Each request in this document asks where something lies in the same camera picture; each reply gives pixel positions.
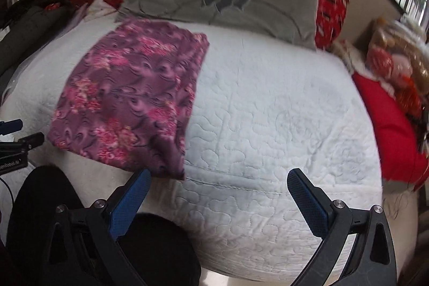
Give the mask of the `black sleeve left forearm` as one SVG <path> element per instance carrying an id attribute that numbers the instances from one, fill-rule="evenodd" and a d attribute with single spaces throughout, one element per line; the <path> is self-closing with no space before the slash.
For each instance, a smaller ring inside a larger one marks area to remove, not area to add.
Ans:
<path id="1" fill-rule="evenodd" d="M 35 168 L 9 218 L 1 284 L 198 285 L 186 231 L 139 210 L 150 180 L 141 170 L 85 207 L 62 170 Z"/>

